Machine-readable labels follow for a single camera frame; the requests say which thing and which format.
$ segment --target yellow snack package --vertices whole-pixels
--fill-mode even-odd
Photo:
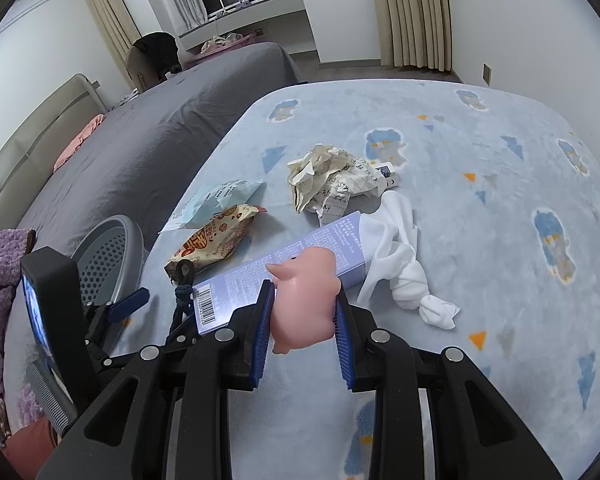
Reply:
[[[176,264],[190,260],[196,270],[222,260],[234,252],[254,217],[266,209],[249,204],[234,205],[213,216],[211,222],[192,234],[164,267],[173,280]]]

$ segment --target floor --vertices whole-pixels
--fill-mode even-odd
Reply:
[[[300,73],[309,82],[339,81],[343,79],[429,79],[461,83],[451,72],[439,72],[429,68],[392,66],[356,66],[349,68],[320,68],[320,60],[316,50],[299,52],[291,57],[298,65]]]

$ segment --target bed headboard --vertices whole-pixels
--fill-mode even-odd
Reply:
[[[17,227],[62,150],[106,111],[94,86],[76,74],[25,119],[0,150],[0,230]]]

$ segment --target pink cloth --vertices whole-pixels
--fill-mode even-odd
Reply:
[[[104,121],[104,115],[98,114],[96,115],[90,122],[87,124],[82,131],[72,140],[69,145],[64,149],[64,152],[60,154],[58,160],[54,164],[54,173],[59,170],[62,165],[71,158],[71,156],[78,151],[78,148],[82,146],[82,143],[89,137],[95,129],[102,124]]]

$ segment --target light blue tablecloth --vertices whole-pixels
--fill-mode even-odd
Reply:
[[[425,325],[372,297],[379,326],[413,347],[463,348],[516,410],[566,480],[600,450],[600,168],[568,123],[517,95],[445,82],[356,80],[285,88],[254,104],[189,186],[263,180],[264,206],[222,272],[317,227],[296,214],[286,162],[314,144],[392,160],[413,204],[432,294],[456,303],[456,329]],[[186,164],[186,160],[174,164]],[[371,212],[378,199],[353,198]],[[150,304],[118,352],[161,344],[174,307],[162,270],[190,235],[158,237],[142,276]],[[355,303],[356,290],[348,292]],[[372,402],[340,377],[333,341],[267,357],[261,387],[232,393],[234,478],[362,478]]]

